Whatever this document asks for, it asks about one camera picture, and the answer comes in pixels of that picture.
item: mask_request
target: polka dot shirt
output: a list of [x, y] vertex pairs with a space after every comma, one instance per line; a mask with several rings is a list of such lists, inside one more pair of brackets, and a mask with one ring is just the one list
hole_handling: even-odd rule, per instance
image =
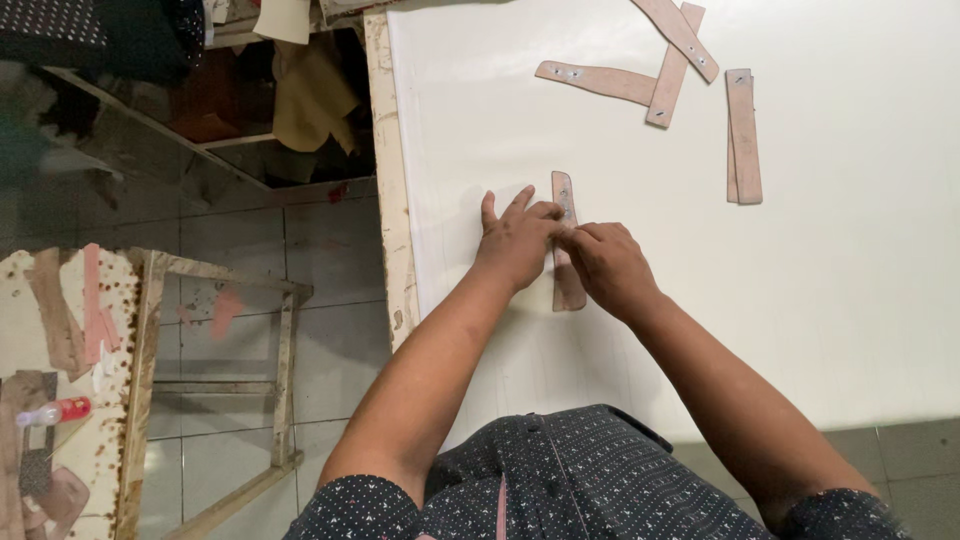
[[[672, 446], [626, 413], [594, 405], [496, 420], [437, 456], [418, 510], [371, 476], [320, 489], [285, 538], [437, 540], [761, 540], [774, 536], [693, 474]], [[887, 506], [849, 489], [796, 504], [781, 538], [906, 538]]]

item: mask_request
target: pink leather strip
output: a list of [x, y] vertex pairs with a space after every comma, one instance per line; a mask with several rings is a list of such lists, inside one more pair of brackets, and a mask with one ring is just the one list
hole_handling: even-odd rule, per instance
[[500, 496], [496, 501], [496, 540], [507, 540], [507, 475], [500, 476]]
[[103, 339], [100, 315], [100, 246], [84, 246], [84, 357], [87, 364], [100, 361]]

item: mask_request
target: glue bottle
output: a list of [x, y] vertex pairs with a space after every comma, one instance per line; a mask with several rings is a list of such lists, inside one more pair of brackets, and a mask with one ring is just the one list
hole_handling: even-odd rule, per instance
[[69, 422], [84, 418], [90, 413], [90, 400], [88, 398], [67, 398], [50, 402], [41, 408], [21, 412], [16, 415], [16, 424], [21, 428], [27, 426], [54, 426], [60, 422]]

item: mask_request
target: wooden frame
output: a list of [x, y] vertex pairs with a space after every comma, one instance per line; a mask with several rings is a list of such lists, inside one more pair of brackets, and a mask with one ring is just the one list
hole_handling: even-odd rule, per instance
[[111, 107], [114, 107], [120, 112], [123, 112], [130, 118], [136, 120], [137, 122], [140, 122], [144, 126], [147, 126], [148, 128], [154, 130], [155, 132], [167, 138], [171, 138], [175, 140], [177, 143], [179, 143], [180, 145], [185, 146], [190, 150], [193, 150], [197, 154], [200, 154], [201, 156], [207, 158], [210, 161], [213, 161], [217, 165], [225, 168], [227, 171], [237, 175], [243, 180], [256, 185], [258, 188], [263, 189], [264, 191], [273, 191], [269, 186], [260, 182], [258, 179], [254, 178], [243, 169], [237, 167], [236, 165], [234, 165], [233, 163], [230, 163], [227, 160], [224, 160], [220, 156], [217, 156], [216, 154], [210, 152], [205, 147], [203, 147], [203, 145], [197, 144], [196, 142], [193, 142], [192, 140], [184, 137], [183, 135], [178, 134], [177, 132], [164, 126], [162, 123], [154, 120], [150, 116], [147, 116], [143, 112], [140, 112], [139, 110], [129, 107], [126, 103], [120, 101], [113, 94], [107, 92], [106, 90], [100, 88], [99, 86], [94, 85], [93, 83], [85, 81], [73, 71], [70, 71], [69, 69], [64, 69], [62, 67], [44, 67], [43, 69], [45, 69], [47, 72], [53, 75], [56, 75], [57, 77], [60, 77], [61, 79], [65, 80], [67, 83], [70, 83], [71, 85], [76, 86], [81, 90], [84, 90], [85, 92], [89, 93], [93, 97], [99, 99], [100, 101], [106, 103], [107, 105], [110, 105]]
[[410, 237], [407, 177], [403, 171], [403, 152], [400, 148], [394, 61], [390, 53], [387, 13], [383, 7], [364, 12], [364, 29], [370, 74], [380, 231], [383, 236], [384, 280], [390, 317], [390, 346], [396, 351], [420, 323], [420, 302], [417, 298], [417, 274]]
[[[313, 296], [313, 287], [276, 278], [249, 275], [224, 266], [181, 258], [168, 253], [134, 248], [131, 260], [142, 264], [143, 289], [140, 294], [136, 341], [133, 351], [130, 408], [127, 416], [127, 446], [120, 473], [116, 538], [136, 537], [143, 488], [143, 466], [147, 448], [147, 423], [153, 392], [183, 393], [262, 393], [274, 397], [274, 447], [269, 469], [240, 486], [204, 510], [167, 538], [202, 538], [236, 513], [244, 504], [280, 481], [303, 462], [303, 452], [289, 452], [290, 428], [293, 422], [292, 403], [296, 324], [294, 311]], [[283, 291], [280, 310], [279, 356], [276, 382], [157, 382], [154, 383], [156, 342], [160, 325], [160, 302], [163, 279], [167, 274], [205, 278], [238, 285], [267, 287]]]

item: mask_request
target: scrap pile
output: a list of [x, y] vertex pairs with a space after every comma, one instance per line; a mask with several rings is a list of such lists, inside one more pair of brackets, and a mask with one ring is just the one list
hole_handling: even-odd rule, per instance
[[[673, 111], [684, 83], [687, 63], [712, 83], [720, 71], [706, 47], [697, 38], [705, 9], [693, 4], [677, 8], [671, 0], [632, 0], [669, 41], [657, 79], [614, 69], [545, 61], [536, 76], [577, 86], [598, 94], [639, 103], [649, 108], [646, 121], [670, 127]], [[740, 205], [763, 202], [760, 164], [756, 151], [754, 77], [749, 69], [727, 71], [728, 153], [727, 200]]]

